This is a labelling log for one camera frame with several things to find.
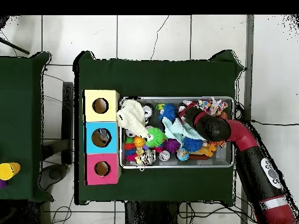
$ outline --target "gray metal tray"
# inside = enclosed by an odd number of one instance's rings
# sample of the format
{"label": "gray metal tray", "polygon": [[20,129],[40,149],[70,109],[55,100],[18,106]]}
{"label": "gray metal tray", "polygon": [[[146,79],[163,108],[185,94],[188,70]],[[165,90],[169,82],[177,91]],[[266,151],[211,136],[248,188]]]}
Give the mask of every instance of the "gray metal tray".
{"label": "gray metal tray", "polygon": [[[228,107],[226,108],[226,112],[228,114],[228,118],[234,119],[234,100],[231,97],[214,97],[215,100],[222,100],[227,102]],[[119,101],[119,109],[121,108],[124,100],[132,99],[132,97],[122,97]],[[153,106],[159,103],[173,103],[176,107],[184,100],[198,101],[198,100],[211,100],[211,97],[135,97],[134,100],[140,102],[142,105],[147,103],[152,104]],[[162,128],[163,123],[158,119],[159,110],[154,110],[151,118],[149,119],[148,125],[153,127]],[[141,169],[141,165],[136,164],[135,162],[126,161],[126,156],[124,154],[124,141],[125,141],[126,133],[124,132],[124,128],[119,127],[119,138],[120,138],[120,147],[119,147],[119,161],[120,165],[124,169]],[[151,166],[145,166],[145,169],[166,169],[166,168],[217,168],[217,167],[230,167],[234,164],[234,145],[231,142],[227,142],[225,148],[217,147],[217,150],[214,152],[213,156],[207,160],[188,160],[185,162],[181,162],[177,160],[175,154],[171,154],[171,158],[162,162],[159,160],[158,156],[156,161]]]}

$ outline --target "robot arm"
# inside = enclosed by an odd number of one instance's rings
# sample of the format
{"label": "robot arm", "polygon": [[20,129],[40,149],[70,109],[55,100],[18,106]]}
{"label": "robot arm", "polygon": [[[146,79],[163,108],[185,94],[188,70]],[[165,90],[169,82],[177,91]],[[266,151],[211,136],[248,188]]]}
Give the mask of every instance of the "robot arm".
{"label": "robot arm", "polygon": [[278,175],[243,123],[223,120],[192,107],[185,121],[208,141],[230,141],[237,147],[237,171],[259,224],[296,224]]}

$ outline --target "green spiky ball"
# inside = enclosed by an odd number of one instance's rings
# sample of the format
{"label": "green spiky ball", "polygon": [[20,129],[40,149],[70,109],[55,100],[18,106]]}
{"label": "green spiky ball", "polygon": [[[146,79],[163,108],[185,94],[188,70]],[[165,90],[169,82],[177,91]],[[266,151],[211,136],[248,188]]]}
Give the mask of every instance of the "green spiky ball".
{"label": "green spiky ball", "polygon": [[131,138],[131,137],[127,136],[126,144],[132,144],[133,140],[134,140],[134,138]]}
{"label": "green spiky ball", "polygon": [[153,140],[150,140],[145,143],[145,145],[147,145],[150,148],[160,146],[163,143],[164,139],[167,139],[165,134],[159,128],[153,127],[148,129],[147,131],[150,135],[154,137]]}

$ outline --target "shape sorter box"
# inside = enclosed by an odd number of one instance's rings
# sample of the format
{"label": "shape sorter box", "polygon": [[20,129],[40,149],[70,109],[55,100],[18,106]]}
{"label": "shape sorter box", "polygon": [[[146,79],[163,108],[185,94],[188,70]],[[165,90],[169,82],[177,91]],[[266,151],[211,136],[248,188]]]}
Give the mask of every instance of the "shape sorter box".
{"label": "shape sorter box", "polygon": [[[98,162],[108,165],[108,173],[100,176],[96,173],[95,166]],[[86,185],[117,184],[121,175],[118,154],[87,154],[87,181]]]}
{"label": "shape sorter box", "polygon": [[[97,129],[106,129],[110,134],[110,142],[106,147],[97,147],[92,142],[92,134]],[[86,123],[86,152],[87,154],[118,153],[119,130],[116,122],[87,122]]]}
{"label": "shape sorter box", "polygon": [[[119,103],[119,94],[115,90],[84,90],[86,122],[113,122],[116,121],[116,112]],[[93,103],[103,99],[107,108],[104,113],[97,113]]]}

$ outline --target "yellow cup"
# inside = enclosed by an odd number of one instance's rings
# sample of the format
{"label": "yellow cup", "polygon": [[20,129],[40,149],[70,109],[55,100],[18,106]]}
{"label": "yellow cup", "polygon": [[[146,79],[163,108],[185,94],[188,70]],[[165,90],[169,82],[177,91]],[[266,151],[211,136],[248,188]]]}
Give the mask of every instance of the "yellow cup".
{"label": "yellow cup", "polygon": [[21,169],[20,164],[8,162],[0,164],[0,180],[9,180],[16,175]]}

